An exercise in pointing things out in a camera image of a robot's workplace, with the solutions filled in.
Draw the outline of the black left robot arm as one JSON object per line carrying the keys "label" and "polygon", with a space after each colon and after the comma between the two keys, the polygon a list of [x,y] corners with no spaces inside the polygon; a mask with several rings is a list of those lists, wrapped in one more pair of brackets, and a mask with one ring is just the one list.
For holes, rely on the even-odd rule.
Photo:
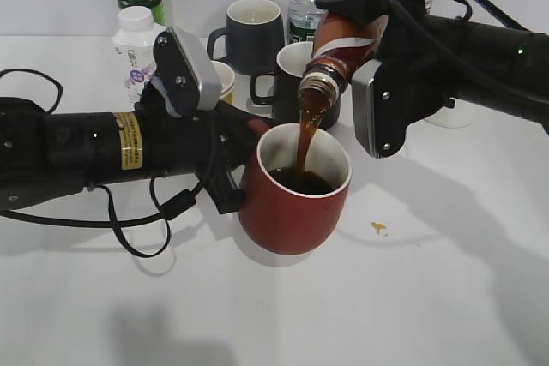
{"label": "black left robot arm", "polygon": [[1,214],[85,188],[152,177],[207,179],[219,211],[239,203],[219,179],[247,163],[258,141],[256,115],[220,101],[212,111],[168,114],[151,87],[131,112],[48,114],[33,101],[1,100]]}

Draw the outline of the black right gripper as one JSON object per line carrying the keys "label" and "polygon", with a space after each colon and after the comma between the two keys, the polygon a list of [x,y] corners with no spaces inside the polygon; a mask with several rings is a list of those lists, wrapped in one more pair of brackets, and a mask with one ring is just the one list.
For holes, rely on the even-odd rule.
{"label": "black right gripper", "polygon": [[381,65],[430,65],[445,60],[440,41],[430,31],[425,0],[316,0],[315,5],[356,24],[384,17],[386,26],[374,55]]}

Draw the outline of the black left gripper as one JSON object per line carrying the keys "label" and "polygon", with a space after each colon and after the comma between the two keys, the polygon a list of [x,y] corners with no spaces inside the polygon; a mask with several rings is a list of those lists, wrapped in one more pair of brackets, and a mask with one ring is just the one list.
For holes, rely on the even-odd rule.
{"label": "black left gripper", "polygon": [[145,90],[134,114],[142,137],[139,180],[153,177],[195,175],[219,214],[236,213],[244,204],[244,191],[231,171],[245,164],[259,140],[253,121],[269,127],[278,121],[240,110],[220,100],[211,111],[195,110],[173,117],[166,100],[156,90]]}

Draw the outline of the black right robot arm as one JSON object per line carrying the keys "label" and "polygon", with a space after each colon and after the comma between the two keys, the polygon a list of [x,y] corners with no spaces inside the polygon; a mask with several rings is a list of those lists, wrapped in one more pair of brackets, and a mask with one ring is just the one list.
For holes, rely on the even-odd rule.
{"label": "black right robot arm", "polygon": [[317,0],[325,11],[309,71],[319,91],[350,89],[359,142],[386,157],[407,127],[457,100],[547,125],[548,38],[522,27],[489,0],[497,18],[431,15],[425,0]]}

